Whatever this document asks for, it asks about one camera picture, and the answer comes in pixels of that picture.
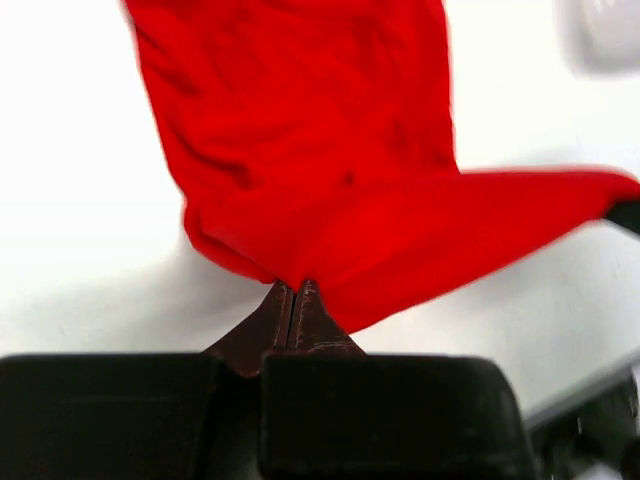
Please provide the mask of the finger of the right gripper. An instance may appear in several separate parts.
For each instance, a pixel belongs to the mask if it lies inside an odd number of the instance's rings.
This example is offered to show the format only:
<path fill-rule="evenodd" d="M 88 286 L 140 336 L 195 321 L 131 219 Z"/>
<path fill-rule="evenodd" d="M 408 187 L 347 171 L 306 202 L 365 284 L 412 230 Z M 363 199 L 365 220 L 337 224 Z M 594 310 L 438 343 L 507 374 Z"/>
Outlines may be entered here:
<path fill-rule="evenodd" d="M 640 234 L 640 201 L 616 202 L 604 215 L 604 219 L 636 235 Z"/>

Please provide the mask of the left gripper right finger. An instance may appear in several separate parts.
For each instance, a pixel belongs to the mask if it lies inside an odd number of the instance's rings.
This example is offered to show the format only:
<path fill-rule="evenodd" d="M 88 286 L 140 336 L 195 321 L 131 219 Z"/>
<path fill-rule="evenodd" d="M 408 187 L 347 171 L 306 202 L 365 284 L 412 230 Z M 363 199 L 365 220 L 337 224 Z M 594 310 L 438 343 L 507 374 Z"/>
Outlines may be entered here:
<path fill-rule="evenodd" d="M 518 402 L 479 357 L 373 355 L 307 281 L 261 372 L 266 479 L 534 479 Z"/>

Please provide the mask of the red t-shirt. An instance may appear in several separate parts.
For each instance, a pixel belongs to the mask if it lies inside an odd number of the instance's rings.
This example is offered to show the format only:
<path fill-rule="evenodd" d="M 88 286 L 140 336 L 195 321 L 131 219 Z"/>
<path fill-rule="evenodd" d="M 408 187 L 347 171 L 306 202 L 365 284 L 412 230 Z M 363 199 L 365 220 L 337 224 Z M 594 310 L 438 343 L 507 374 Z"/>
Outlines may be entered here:
<path fill-rule="evenodd" d="M 192 245 L 316 282 L 348 332 L 636 201 L 601 168 L 461 171 L 439 1 L 129 1 Z"/>

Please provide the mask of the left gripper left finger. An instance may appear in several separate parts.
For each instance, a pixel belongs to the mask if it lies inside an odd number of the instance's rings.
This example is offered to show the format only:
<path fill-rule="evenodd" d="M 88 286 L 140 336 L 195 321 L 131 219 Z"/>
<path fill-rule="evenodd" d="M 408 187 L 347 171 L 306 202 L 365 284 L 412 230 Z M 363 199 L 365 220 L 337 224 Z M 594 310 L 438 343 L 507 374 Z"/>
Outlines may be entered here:
<path fill-rule="evenodd" d="M 202 479 L 219 424 L 286 335 L 274 285 L 201 353 L 21 354 L 1 361 L 5 479 Z"/>

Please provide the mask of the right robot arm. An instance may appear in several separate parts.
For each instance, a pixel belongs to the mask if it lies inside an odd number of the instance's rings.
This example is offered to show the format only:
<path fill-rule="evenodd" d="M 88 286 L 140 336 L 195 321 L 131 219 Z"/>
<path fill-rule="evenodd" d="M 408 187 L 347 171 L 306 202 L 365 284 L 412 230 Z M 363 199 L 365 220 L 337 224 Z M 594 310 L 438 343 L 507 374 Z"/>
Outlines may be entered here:
<path fill-rule="evenodd" d="M 639 206 L 622 204 L 608 218 L 623 235 L 578 270 L 584 317 L 552 328 L 545 397 L 500 463 L 517 479 L 574 479 L 597 463 L 639 476 Z"/>

